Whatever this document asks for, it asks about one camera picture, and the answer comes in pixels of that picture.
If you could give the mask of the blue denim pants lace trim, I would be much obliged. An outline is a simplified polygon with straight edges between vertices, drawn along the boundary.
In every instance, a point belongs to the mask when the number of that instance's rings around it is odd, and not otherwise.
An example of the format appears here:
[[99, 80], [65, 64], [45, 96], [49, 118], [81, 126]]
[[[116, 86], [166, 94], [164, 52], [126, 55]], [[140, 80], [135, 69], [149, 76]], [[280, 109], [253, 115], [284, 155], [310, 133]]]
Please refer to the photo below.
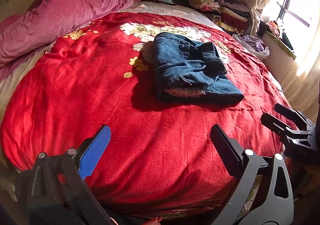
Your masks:
[[212, 42], [163, 32], [153, 40], [157, 96], [163, 101], [235, 105], [244, 99]]

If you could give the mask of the stack of folded clothes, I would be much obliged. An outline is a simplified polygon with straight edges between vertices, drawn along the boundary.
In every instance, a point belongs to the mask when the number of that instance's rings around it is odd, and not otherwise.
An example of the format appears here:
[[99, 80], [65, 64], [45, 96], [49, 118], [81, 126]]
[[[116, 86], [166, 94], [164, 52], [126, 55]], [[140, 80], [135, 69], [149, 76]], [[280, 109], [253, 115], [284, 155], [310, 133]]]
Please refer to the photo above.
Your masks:
[[228, 34], [248, 34], [252, 17], [239, 0], [189, 0], [189, 5]]

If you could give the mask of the red floral bed blanket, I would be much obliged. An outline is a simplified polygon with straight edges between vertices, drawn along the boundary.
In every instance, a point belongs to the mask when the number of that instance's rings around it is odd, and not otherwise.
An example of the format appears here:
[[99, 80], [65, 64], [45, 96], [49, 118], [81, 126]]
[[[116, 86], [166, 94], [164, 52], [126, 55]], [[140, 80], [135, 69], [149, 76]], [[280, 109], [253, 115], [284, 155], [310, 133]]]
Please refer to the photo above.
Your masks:
[[[152, 41], [159, 33], [212, 42], [236, 105], [159, 100]], [[260, 117], [288, 101], [265, 65], [227, 33], [175, 16], [112, 13], [58, 38], [22, 78], [1, 123], [5, 159], [18, 170], [41, 152], [58, 155], [111, 128], [111, 141], [86, 182], [121, 213], [175, 218], [218, 207], [234, 179], [210, 141], [219, 124], [244, 148], [272, 156], [283, 146]]]

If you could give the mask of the bag of purple clothes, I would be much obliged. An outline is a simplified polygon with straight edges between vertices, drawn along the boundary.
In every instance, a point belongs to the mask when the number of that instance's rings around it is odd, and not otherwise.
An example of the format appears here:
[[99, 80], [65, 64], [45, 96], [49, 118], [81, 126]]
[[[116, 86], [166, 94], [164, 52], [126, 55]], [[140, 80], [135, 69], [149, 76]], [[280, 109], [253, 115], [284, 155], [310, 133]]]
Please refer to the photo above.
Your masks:
[[269, 47], [255, 36], [240, 33], [233, 34], [232, 37], [259, 60], [266, 59], [270, 55]]

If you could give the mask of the pink duvet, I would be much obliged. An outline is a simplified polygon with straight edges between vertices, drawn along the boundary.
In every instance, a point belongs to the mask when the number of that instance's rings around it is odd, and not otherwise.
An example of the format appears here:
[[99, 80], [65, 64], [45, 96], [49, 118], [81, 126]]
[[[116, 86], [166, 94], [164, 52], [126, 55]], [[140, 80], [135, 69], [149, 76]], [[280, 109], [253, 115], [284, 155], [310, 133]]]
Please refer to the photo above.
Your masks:
[[136, 0], [35, 0], [23, 15], [1, 22], [1, 79], [41, 47]]

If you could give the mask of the cluttered window sill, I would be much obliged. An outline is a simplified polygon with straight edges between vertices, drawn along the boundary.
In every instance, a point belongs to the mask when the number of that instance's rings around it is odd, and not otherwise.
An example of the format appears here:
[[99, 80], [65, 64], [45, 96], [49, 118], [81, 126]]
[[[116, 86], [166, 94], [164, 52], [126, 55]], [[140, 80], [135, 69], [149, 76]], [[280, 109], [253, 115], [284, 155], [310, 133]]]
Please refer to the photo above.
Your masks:
[[288, 56], [296, 59], [295, 52], [289, 41], [287, 34], [277, 25], [275, 21], [270, 21], [264, 23], [260, 21], [259, 29], [257, 31], [259, 38], [262, 38], [264, 35], [269, 36], [272, 41], [274, 41]]

